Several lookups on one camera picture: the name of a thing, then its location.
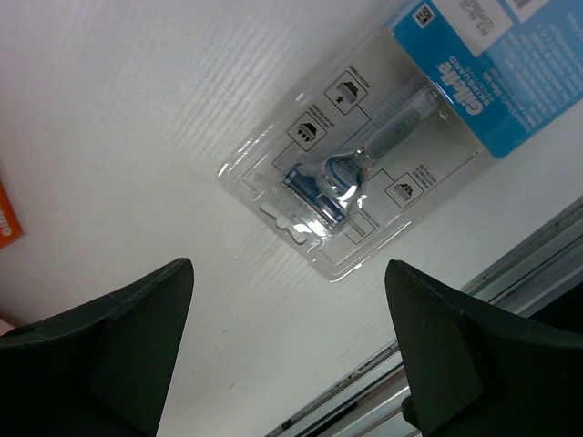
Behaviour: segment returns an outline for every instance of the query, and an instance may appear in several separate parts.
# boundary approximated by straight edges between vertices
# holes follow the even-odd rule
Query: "orange object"
[[[22,236],[22,228],[0,182],[0,249]]]

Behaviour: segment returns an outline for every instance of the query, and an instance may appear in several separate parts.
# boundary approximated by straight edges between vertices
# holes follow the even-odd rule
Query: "razor head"
[[[348,221],[348,211],[337,199],[322,192],[314,175],[301,172],[296,165],[283,180],[283,185],[302,201],[302,204],[331,234],[337,234]]]

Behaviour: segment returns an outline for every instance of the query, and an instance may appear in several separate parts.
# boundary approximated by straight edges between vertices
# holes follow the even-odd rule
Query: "blister package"
[[[222,185],[329,280],[489,160],[385,21],[327,74],[314,72],[220,169]]]
[[[236,149],[220,181],[341,279],[581,99],[578,4],[388,1]]]

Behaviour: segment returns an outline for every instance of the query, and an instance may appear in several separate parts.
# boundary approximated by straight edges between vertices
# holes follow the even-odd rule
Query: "gillette logo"
[[[476,83],[470,74],[459,64],[457,59],[454,56],[450,57],[449,62],[440,64],[438,69],[442,74],[441,80],[445,85],[453,87],[455,94],[452,97],[457,103],[465,108],[465,112],[470,116],[481,114],[484,105],[470,89],[470,87],[474,86]]]
[[[12,228],[10,228],[10,223],[8,223],[8,218],[2,207],[0,207],[0,232],[5,237],[10,237],[12,235]]]

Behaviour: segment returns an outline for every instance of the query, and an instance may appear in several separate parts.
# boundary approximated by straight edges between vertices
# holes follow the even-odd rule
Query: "metal frame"
[[[580,198],[462,291],[529,317],[583,282],[582,260]],[[267,437],[414,437],[401,414],[408,394],[395,340]]]

